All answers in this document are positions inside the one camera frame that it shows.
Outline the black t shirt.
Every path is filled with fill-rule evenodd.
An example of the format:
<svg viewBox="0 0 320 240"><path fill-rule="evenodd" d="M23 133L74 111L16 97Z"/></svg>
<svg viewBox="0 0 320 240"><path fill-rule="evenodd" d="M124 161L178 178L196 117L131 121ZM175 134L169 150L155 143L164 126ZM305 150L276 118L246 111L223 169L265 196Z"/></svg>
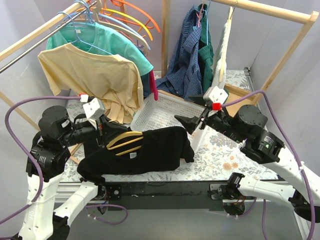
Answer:
<svg viewBox="0 0 320 240"><path fill-rule="evenodd" d="M85 156L77 172L86 180L103 181L103 175L140 175L149 172L174 171L181 159L193 163L195 153L187 131L181 126L165 127L143 132L141 145L133 156L117 156L106 148Z"/></svg>

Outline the beige t shirt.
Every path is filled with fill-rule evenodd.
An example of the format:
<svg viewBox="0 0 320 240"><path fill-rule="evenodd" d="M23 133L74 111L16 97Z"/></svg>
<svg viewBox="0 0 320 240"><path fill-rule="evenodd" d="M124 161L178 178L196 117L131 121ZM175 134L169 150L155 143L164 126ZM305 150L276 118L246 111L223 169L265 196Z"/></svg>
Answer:
<svg viewBox="0 0 320 240"><path fill-rule="evenodd" d="M37 56L52 93L62 90L87 94L102 101L111 120L129 124L144 101L143 84L136 65L118 55L98 55L71 43Z"/></svg>

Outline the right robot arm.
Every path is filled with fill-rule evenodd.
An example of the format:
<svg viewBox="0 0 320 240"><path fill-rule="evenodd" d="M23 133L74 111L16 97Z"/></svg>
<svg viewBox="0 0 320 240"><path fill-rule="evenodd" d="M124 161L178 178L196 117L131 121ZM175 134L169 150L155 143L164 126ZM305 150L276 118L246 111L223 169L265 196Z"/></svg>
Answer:
<svg viewBox="0 0 320 240"><path fill-rule="evenodd" d="M293 151L272 132L265 130L268 118L258 107L246 104L234 116L223 109L210 112L219 104L207 106L202 114L192 118L175 115L189 134L196 128L210 127L236 143L242 143L240 152L259 165L277 173L288 182L281 186L256 180L242 173L233 172L225 185L213 191L223 199L239 197L263 198L277 202L307 221L320 221L320 178L302 163L297 162Z"/></svg>

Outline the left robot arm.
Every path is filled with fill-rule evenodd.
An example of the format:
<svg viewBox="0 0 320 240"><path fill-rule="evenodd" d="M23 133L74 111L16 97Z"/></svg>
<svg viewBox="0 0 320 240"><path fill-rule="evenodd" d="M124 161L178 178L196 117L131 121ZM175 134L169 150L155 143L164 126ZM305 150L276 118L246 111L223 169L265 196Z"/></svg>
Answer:
<svg viewBox="0 0 320 240"><path fill-rule="evenodd" d="M70 158L69 147L96 142L106 146L127 131L127 127L111 121L104 114L93 120L74 123L67 109L60 105L47 108L38 123L40 131L34 136L27 152L28 195L23 224L14 240L65 240L76 216L91 200L107 200L110 195L103 177L85 177L80 187L62 206L55 200L65 165Z"/></svg>

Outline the blue plaid shirt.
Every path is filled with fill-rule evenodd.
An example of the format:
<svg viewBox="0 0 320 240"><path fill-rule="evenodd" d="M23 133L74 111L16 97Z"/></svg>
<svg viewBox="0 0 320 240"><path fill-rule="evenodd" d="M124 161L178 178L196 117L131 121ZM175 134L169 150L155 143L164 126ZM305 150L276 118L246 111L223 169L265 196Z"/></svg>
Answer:
<svg viewBox="0 0 320 240"><path fill-rule="evenodd" d="M185 100L203 93L198 60L202 26L198 23L201 6L193 6L182 22L179 39L169 61L167 74L155 81L158 90Z"/></svg>

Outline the teal t shirt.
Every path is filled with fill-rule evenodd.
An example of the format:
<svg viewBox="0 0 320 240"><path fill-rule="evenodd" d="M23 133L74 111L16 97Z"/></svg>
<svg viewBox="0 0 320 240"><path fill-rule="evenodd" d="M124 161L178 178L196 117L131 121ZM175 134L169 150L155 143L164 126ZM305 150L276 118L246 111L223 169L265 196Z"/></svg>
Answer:
<svg viewBox="0 0 320 240"><path fill-rule="evenodd" d="M132 61L141 76L148 74L154 68L128 38L105 26L87 25L83 22L75 26L68 24L49 38L46 49L52 50L68 43L91 54L120 55Z"/></svg>

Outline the yellow orange hanger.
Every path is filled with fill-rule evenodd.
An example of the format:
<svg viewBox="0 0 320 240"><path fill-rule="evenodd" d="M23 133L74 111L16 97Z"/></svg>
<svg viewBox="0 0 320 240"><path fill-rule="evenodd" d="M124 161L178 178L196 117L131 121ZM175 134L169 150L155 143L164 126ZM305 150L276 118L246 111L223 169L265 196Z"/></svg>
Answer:
<svg viewBox="0 0 320 240"><path fill-rule="evenodd" d="M126 5L134 8L135 10L140 12L143 16L145 16L147 18L147 22L143 23L142 21L136 19L135 17L127 14L127 12L125 10ZM150 32L150 30L155 28L158 33L161 32L160 27L158 26L156 21L149 14L147 14L145 11L143 11L142 9L140 9L140 8L136 7L135 5L132 5L128 2L123 2L122 5L121 4L119 5L119 7L120 7L120 10L118 11L118 10L107 8L104 6L104 7L102 7L102 9L100 10L99 13L103 14L103 15L110 16L111 18L114 18L114 19L122 22L123 24L127 25L128 27L130 27L129 24L138 26L139 29L138 29L137 33L139 35L140 35L141 30L144 29L151 41L153 41L154 39L153 39L153 35ZM99 20L100 19L106 19L108 21L112 21L110 18L108 19L108 18L99 17Z"/></svg>

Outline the white garment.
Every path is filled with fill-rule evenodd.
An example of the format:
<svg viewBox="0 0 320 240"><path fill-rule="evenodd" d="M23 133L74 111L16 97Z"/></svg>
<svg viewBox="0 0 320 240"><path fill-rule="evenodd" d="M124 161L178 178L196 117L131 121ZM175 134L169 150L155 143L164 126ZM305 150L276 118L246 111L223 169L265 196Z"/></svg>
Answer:
<svg viewBox="0 0 320 240"><path fill-rule="evenodd" d="M231 25L226 22L220 36L219 45L213 57L213 80L212 87L223 89L226 84L226 69L227 69L227 49L230 37Z"/></svg>

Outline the floral table cloth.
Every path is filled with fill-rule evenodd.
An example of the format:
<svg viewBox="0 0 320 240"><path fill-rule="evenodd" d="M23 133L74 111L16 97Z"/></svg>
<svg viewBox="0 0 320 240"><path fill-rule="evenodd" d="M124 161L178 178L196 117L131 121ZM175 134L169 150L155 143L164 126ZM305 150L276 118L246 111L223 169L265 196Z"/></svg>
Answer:
<svg viewBox="0 0 320 240"><path fill-rule="evenodd" d="M240 145L211 128L201 130L203 141L196 147L194 162L181 160L174 171L138 175L105 175L108 182L166 182L227 180L238 172L256 180L276 180L277 174L245 157Z"/></svg>

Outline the white plastic basket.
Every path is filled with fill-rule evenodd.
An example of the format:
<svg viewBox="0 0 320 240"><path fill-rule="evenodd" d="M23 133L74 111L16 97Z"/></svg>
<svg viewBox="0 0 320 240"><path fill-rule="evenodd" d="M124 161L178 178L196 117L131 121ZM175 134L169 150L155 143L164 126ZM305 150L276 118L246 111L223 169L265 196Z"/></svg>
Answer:
<svg viewBox="0 0 320 240"><path fill-rule="evenodd" d="M175 115L198 117L204 108L167 92L158 92L144 99L142 107L134 114L130 128L133 131L145 132L167 127L181 126Z"/></svg>

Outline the dark green garment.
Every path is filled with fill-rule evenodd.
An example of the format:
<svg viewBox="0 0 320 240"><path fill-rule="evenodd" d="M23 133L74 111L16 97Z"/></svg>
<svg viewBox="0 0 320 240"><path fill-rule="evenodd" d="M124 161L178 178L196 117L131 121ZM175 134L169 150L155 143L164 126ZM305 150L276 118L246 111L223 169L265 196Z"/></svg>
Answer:
<svg viewBox="0 0 320 240"><path fill-rule="evenodd" d="M212 85L213 81L213 58L214 50L211 43L211 35L209 31L209 22L208 22L208 8L207 4L199 5L198 10L202 11L201 14L201 34L198 42L198 64L201 73L201 85L203 93L205 93L208 88Z"/></svg>

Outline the magenta garment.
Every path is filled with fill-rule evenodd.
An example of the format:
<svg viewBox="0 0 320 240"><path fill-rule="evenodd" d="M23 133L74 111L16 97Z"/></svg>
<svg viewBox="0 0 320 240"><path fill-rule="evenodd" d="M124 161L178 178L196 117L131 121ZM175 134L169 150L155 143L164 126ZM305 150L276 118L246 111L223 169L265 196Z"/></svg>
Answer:
<svg viewBox="0 0 320 240"><path fill-rule="evenodd" d="M156 80L155 80L155 75L153 70L149 72L149 87L150 87L151 93L153 93L154 100L157 101L159 99L159 93L156 86Z"/></svg>

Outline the black base bar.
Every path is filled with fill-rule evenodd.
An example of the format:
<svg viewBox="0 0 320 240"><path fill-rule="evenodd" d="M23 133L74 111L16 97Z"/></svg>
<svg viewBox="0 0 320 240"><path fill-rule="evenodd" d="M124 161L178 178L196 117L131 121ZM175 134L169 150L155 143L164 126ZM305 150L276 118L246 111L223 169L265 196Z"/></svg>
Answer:
<svg viewBox="0 0 320 240"><path fill-rule="evenodd" d="M243 198L222 198L222 181L135 181L105 183L106 200L128 210L225 211L230 215L245 212Z"/></svg>

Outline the metal rod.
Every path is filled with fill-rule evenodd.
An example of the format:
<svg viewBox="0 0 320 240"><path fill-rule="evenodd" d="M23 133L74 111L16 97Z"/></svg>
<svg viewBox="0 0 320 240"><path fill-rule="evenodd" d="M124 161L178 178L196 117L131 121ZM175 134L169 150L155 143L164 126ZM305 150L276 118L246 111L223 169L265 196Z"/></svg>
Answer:
<svg viewBox="0 0 320 240"><path fill-rule="evenodd" d="M89 4L89 6L92 7L95 4L96 4L96 1L93 1L91 4ZM60 21L63 20L64 15L67 16L68 14L71 14L71 13L75 12L76 10L78 10L80 7L84 7L84 5L79 3L79 2L74 2L72 5L70 5L65 10L63 10L62 13L58 13L56 16L54 16L53 18L51 18L50 20L48 20L47 22L45 22L44 24L42 24L41 26L39 26L38 28L33 30L32 32L27 34L26 36L24 36L22 39L18 40L17 42L12 44L11 46L9 46L6 49L4 49L3 51L1 51L0 52L0 61L3 61L4 59L9 57L13 53L15 53L18 50L20 50L21 48L23 48L28 43L30 43L31 41L33 41L34 39L39 37L41 34L43 34L44 32L48 31L51 27L53 27L54 25L58 24ZM30 52L32 52L34 49L36 49L42 43L44 43L46 40L48 40L51 36L53 36L55 33L57 33L62 27L66 26L68 23L70 23L71 20L75 20L77 17L79 17L84 12L85 12L85 10L79 11L76 15L71 17L68 21L66 21L65 23L61 24L60 27L57 27L55 30L53 30L52 32L48 33L46 36L44 36L38 42L36 42L32 46L30 46L28 49L26 49L20 55L18 55L13 60L8 62L6 65L4 65L0 69L0 73L2 74L4 71L6 71L12 65L17 63L19 60L24 58L26 55L28 55Z"/></svg>

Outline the left wooden clothes rack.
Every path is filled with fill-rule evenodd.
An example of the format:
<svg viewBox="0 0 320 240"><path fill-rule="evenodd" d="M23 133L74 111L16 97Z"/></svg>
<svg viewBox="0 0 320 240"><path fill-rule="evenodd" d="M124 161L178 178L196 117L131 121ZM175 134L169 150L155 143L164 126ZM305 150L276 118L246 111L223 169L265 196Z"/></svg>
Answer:
<svg viewBox="0 0 320 240"><path fill-rule="evenodd" d="M70 5L69 7L67 7L66 9L63 10L63 12L65 13L73 13L76 10L78 10L81 5L85 5L87 4L86 1L84 2L75 2L72 5ZM93 3L91 3L90 5L88 5L88 8L92 8L93 6L96 6L97 11L99 12L100 9L102 8L102 1L101 0L95 0ZM2 52L0 52L0 61L3 61L4 59L6 59L8 56L12 55L13 53L15 53L16 51L18 51L19 49L21 49L22 47L24 47L26 44L28 44L30 41L34 40L35 38L37 38L38 36L40 36L41 34L43 34L45 31L47 31L49 28L51 28L52 26L54 26L55 24L57 24L58 22L60 22L64 17L62 16L63 13L58 13L56 16L54 16L53 18L51 18L50 20L48 20L47 22L45 22L44 24L42 24L41 26L39 26L38 28L36 28L35 30L33 30L32 32L30 32L29 34L27 34L26 36L24 36L22 39L18 40L17 42L15 42L14 44L12 44L11 46L7 47L5 50L3 50ZM9 63L7 63L5 66L3 66L0 69L0 74L2 74L4 71L6 71L8 68L10 68L12 65L14 65L15 63L17 63L20 59L22 59L24 56L26 56L27 54L29 54L31 51L33 51L35 48L37 48L39 45L41 45L44 41L46 41L51 35L55 34L54 31L52 31L50 34L48 34L47 36L45 36L44 38L42 38L41 40L39 40L37 43L35 43L33 46L31 46L30 48L28 48L26 51L24 51L23 53L21 53L19 56L17 56L15 59L13 59L12 61L10 61ZM3 100L8 106L13 107L14 103L12 102L12 100L10 100L3 92L0 91L0 99ZM25 112L23 112L21 109L19 109L18 107L16 108L17 110L16 113L21 116L27 123L29 123L35 130L39 130L39 127L37 126L37 124L29 117L26 115Z"/></svg>

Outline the wooden clothes rack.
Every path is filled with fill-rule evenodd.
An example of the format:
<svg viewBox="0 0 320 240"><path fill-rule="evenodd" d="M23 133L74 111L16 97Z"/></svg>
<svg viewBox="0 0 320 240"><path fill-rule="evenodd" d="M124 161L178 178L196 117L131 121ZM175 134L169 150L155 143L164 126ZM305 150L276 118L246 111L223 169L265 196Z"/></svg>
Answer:
<svg viewBox="0 0 320 240"><path fill-rule="evenodd" d="M70 5L69 7L67 7L66 9L63 10L63 12L65 13L73 13L76 10L78 10L81 5L85 5L87 4L86 1L84 2L75 2L72 5ZM90 5L88 5L88 8L92 8L93 6L96 6L97 11L99 12L100 9L102 8L102 1L101 0L95 0L93 3L91 3ZM36 28L35 30L33 30L32 32L30 32L29 34L27 34L26 36L24 36L22 39L18 40L17 42L15 42L14 44L12 44L11 46L7 47L5 50L3 50L2 52L0 52L0 61L3 61L4 59L6 59L8 56L12 55L13 53L15 53L16 51L18 51L19 49L21 49L22 47L24 47L26 44L28 44L30 41L34 40L35 38L37 38L38 36L40 36L41 34L43 34L45 31L47 31L49 28L51 28L52 26L54 26L55 24L57 24L58 22L60 22L64 17L62 16L63 13L58 13L56 16L54 16L53 18L51 18L50 20L48 20L47 22L45 22L44 24L42 24L41 26L39 26L38 28ZM24 56L26 56L27 54L29 54L31 51L33 51L35 48L37 48L39 45L41 45L44 41L46 41L51 35L55 34L54 31L52 31L50 34L48 34L47 36L45 36L44 38L42 38L41 40L39 40L37 43L35 43L33 46L31 46L30 48L28 48L26 51L24 51L23 53L21 53L19 56L17 56L15 59L13 59L12 61L10 61L9 63L7 63L5 66L3 66L0 69L0 74L2 74L4 71L6 71L8 68L10 68L12 65L14 65L15 63L17 63L20 59L22 59ZM8 106L13 107L14 103L12 102L12 100L10 100L3 92L0 91L0 99L3 100ZM29 123L35 130L39 130L39 127L37 126L37 124L29 117L26 115L25 112L23 112L21 109L19 109L18 107L16 108L17 110L16 113L21 116L27 123Z"/></svg>
<svg viewBox="0 0 320 240"><path fill-rule="evenodd" d="M300 13L320 13L319 0L253 0L258 3L276 6ZM193 5L202 0L171 0L169 58L179 38L183 18ZM223 25L226 23L229 6L212 2L209 8L209 32L211 43L216 50ZM236 8L233 13L231 31L227 47L226 66L232 70L250 68L253 87L258 90L267 80L272 70L281 60L286 50L297 36L302 24L268 16L249 10ZM318 48L320 37L320 16L289 58L285 66L266 90L274 112L286 110L290 101L295 101L298 85L308 96L309 86L305 87L305 74L313 66L302 70L314 50Z"/></svg>

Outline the right wooden clothes rack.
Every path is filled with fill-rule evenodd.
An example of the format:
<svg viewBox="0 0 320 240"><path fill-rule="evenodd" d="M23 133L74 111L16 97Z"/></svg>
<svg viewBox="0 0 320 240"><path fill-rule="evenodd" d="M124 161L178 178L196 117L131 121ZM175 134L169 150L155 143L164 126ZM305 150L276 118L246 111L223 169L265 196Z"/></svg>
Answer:
<svg viewBox="0 0 320 240"><path fill-rule="evenodd" d="M253 0L258 3L276 6L300 13L320 13L319 0ZM202 0L171 0L169 58L179 38L183 18L193 5ZM209 8L209 32L211 43L216 50L223 25L226 23L229 6L212 2ZM249 10L236 8L233 13L231 31L227 47L226 66L232 70L250 68L253 87L258 90L267 80L272 70L281 60L286 50L297 36L302 24L268 16ZM285 66L266 90L274 112L286 110L290 101L295 101L298 85L308 96L309 86L305 87L305 74L313 66L302 70L314 50L318 48L320 37L320 16L289 58Z"/></svg>

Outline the aluminium frame rail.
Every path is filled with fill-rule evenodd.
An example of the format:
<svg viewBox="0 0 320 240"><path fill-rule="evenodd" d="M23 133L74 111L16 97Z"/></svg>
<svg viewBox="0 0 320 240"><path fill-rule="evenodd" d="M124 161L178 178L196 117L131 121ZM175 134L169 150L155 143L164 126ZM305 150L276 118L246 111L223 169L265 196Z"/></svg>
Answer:
<svg viewBox="0 0 320 240"><path fill-rule="evenodd" d="M206 105L198 105L198 106L203 107L203 110L207 107ZM227 100L226 100L225 103L222 104L221 110L222 110L222 108L227 108L227 107L229 107L229 106L230 106L230 103L227 102ZM212 111L210 112L210 114L213 115L213 114L216 113L217 111L218 111L218 110L212 110ZM297 158L296 161L297 161L298 163L302 163L302 161L300 160L300 158L299 158L299 156L298 156L295 148L293 147L293 145L292 145L292 144L288 144L287 147L288 147L289 150L291 150L291 151L293 152L294 156ZM295 216L297 217L299 223L309 225L309 233L308 233L308 235L307 235L307 238L308 238L308 239L312 239L313 234L314 234L314 228L315 228L315 225L316 225L315 220L312 219L311 221L308 221L308 220L305 220L304 218L300 217L299 215L297 215L295 212L294 212L294 214L295 214Z"/></svg>

